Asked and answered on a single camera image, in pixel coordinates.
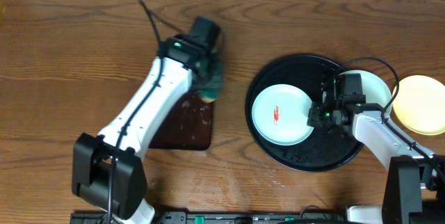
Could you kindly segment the green yellow sponge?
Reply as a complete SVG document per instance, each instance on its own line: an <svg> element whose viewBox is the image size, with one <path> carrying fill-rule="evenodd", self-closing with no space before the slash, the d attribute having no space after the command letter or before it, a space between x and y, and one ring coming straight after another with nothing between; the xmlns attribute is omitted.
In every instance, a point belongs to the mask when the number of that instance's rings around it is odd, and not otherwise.
<svg viewBox="0 0 445 224"><path fill-rule="evenodd" d="M219 90L223 87L224 64L214 61L209 64L203 75L196 76L193 82L193 90L196 90L205 103L214 102Z"/></svg>

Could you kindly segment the light green plate with stain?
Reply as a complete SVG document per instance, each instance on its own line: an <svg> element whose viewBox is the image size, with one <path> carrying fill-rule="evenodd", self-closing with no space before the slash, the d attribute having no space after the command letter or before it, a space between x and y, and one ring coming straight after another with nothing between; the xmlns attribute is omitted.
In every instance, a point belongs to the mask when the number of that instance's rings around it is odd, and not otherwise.
<svg viewBox="0 0 445 224"><path fill-rule="evenodd" d="M311 105L310 97L295 86L269 86L258 94L252 105L254 128L276 145L299 144L314 130L307 125Z"/></svg>

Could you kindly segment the yellow plate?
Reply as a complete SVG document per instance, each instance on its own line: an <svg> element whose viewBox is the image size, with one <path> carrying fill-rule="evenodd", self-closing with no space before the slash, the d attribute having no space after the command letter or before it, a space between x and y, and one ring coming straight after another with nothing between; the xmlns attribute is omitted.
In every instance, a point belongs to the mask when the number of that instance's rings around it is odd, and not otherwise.
<svg viewBox="0 0 445 224"><path fill-rule="evenodd" d="M405 77L392 106L408 129L428 136L444 133L444 84L438 80L423 75Z"/></svg>

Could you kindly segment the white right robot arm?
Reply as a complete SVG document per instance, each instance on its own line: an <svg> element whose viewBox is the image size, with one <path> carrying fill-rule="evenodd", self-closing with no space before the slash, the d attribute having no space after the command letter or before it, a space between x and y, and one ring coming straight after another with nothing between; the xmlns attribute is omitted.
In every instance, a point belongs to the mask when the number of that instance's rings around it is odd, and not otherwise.
<svg viewBox="0 0 445 224"><path fill-rule="evenodd" d="M444 222L444 156L414 141L379 104L363 97L314 102L307 124L344 129L387 169L382 204L347 208L349 223Z"/></svg>

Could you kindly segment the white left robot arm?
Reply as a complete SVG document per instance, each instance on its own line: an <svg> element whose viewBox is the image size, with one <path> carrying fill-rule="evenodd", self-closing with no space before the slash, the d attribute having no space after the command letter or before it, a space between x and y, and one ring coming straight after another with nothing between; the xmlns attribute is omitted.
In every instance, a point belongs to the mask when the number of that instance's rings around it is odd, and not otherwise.
<svg viewBox="0 0 445 224"><path fill-rule="evenodd" d="M151 223L145 153L177 102L198 90L216 99L223 82L223 37L178 34L162 41L144 82L99 133L82 133L73 147L72 192L99 207L100 223Z"/></svg>

